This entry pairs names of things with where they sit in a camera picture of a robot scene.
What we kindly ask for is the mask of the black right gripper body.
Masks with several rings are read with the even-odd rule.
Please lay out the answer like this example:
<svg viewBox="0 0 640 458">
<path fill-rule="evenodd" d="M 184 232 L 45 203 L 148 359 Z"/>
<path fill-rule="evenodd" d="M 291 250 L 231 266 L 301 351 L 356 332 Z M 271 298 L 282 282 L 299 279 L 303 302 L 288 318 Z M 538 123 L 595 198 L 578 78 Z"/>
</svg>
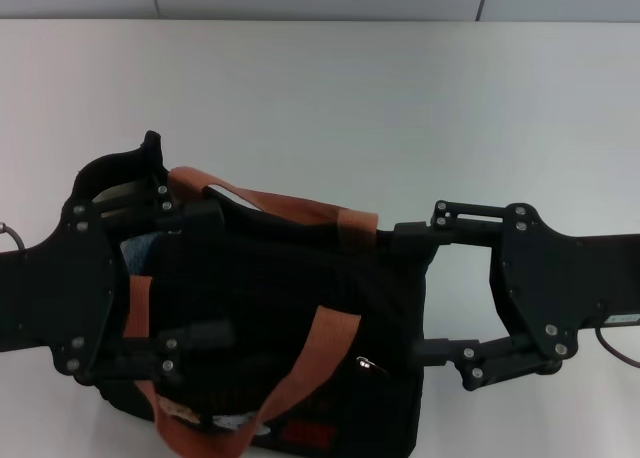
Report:
<svg viewBox="0 0 640 458">
<path fill-rule="evenodd" d="M 497 215 L 492 293 L 509 336 L 492 348 L 493 372 L 555 373 L 580 330 L 638 325 L 638 236 L 563 235 L 525 204 Z"/>
</svg>

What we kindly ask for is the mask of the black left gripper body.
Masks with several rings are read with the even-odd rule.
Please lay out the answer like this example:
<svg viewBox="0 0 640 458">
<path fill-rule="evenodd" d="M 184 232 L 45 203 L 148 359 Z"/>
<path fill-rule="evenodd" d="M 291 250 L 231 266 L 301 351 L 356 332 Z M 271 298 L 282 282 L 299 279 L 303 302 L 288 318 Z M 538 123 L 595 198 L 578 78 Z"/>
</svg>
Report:
<svg viewBox="0 0 640 458">
<path fill-rule="evenodd" d="M 95 206 L 67 204 L 49 238 L 1 254 L 1 351 L 47 347 L 58 372 L 86 374 L 122 274 Z"/>
</svg>

